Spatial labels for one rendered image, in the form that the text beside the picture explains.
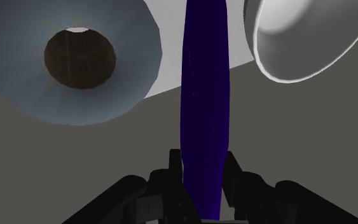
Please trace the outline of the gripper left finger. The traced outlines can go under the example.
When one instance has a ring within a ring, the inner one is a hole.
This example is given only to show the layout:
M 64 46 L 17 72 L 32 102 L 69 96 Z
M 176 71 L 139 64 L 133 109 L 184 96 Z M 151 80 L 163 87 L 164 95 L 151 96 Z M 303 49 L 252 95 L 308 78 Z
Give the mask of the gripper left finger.
M 169 151 L 169 167 L 146 180 L 128 175 L 115 182 L 62 224 L 201 224 L 182 183 L 179 149 Z

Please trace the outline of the dark blue long slim object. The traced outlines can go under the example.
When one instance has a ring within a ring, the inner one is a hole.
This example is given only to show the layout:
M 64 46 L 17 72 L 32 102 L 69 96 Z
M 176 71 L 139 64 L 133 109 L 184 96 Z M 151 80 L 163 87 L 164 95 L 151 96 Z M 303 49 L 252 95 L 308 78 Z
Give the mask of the dark blue long slim object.
M 186 0 L 180 145 L 184 186 L 201 219 L 218 220 L 229 145 L 226 0 Z

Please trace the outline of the white bowl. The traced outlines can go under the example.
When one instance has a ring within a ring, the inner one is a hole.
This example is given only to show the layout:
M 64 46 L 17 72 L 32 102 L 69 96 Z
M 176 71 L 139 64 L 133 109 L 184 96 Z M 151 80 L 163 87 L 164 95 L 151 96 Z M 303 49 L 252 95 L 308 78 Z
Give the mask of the white bowl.
M 323 72 L 358 41 L 358 0 L 245 0 L 243 18 L 259 70 L 277 83 Z

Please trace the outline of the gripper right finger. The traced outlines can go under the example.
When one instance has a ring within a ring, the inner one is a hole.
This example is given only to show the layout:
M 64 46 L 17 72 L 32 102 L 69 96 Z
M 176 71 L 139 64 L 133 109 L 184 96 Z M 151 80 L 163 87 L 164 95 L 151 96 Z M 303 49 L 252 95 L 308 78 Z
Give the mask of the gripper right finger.
M 358 217 L 295 181 L 271 186 L 259 174 L 243 171 L 230 151 L 223 192 L 234 219 L 249 224 L 358 224 Z

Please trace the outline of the grey-blue paper roll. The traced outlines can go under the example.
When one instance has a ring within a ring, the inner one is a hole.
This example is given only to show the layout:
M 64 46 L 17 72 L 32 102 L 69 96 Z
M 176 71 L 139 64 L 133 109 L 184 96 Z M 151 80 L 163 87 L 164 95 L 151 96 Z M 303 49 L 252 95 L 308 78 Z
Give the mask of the grey-blue paper roll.
M 101 86 L 73 89 L 49 75 L 46 44 L 70 27 L 113 45 L 117 65 Z M 62 125 L 109 121 L 145 98 L 161 60 L 160 30 L 144 0 L 0 0 L 0 95 L 26 115 Z

